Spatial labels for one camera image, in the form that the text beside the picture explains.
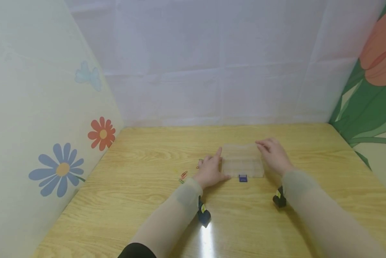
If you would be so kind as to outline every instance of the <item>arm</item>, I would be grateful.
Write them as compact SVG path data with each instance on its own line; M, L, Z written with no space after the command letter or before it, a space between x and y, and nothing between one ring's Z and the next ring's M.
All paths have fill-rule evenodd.
M199 196L203 195L203 190L230 178L218 170L220 155L221 148L214 157L207 156L199 161L198 173L180 185L147 218L119 258L147 257L141 252L154 254L149 257L168 257L171 249L198 212Z
M283 194L327 257L386 258L369 233L306 173L298 171L276 139L256 141L269 166L282 176Z

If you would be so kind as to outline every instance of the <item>person's left hand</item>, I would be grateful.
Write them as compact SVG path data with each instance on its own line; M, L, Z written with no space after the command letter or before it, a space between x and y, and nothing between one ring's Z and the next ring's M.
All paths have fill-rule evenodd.
M231 178L219 171L219 163L222 160L220 155L221 147L219 147L214 157L206 156L203 160L199 160L199 171L193 176L193 179L199 183L203 190Z

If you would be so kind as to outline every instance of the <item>beige arm sleeve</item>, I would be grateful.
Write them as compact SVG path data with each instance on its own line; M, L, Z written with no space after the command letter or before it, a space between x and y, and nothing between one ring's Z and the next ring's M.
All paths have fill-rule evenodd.
M187 179L147 218L130 243L145 245L157 258L168 257L198 212L201 195L200 185L192 178Z
M380 244L312 177L302 171L293 171L285 174L282 184L288 203L307 225L327 257L386 257Z

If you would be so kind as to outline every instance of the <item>hand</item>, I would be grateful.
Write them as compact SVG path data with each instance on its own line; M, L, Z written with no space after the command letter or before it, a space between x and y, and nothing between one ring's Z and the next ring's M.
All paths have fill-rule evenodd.
M255 141L255 143L268 165L280 176L284 176L287 172L296 170L290 162L285 149L277 139L268 138Z
M193 176L193 179L199 183L203 190L231 178L219 171L219 163L222 160L220 155L221 147L219 147L214 157L206 156L204 159L199 160L199 171Z

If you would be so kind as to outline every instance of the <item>clear plastic box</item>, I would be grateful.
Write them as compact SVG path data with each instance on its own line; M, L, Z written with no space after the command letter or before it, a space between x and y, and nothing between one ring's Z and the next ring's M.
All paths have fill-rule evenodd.
M247 177L263 177L264 169L261 153L256 144L223 146L222 171L231 177L247 175Z

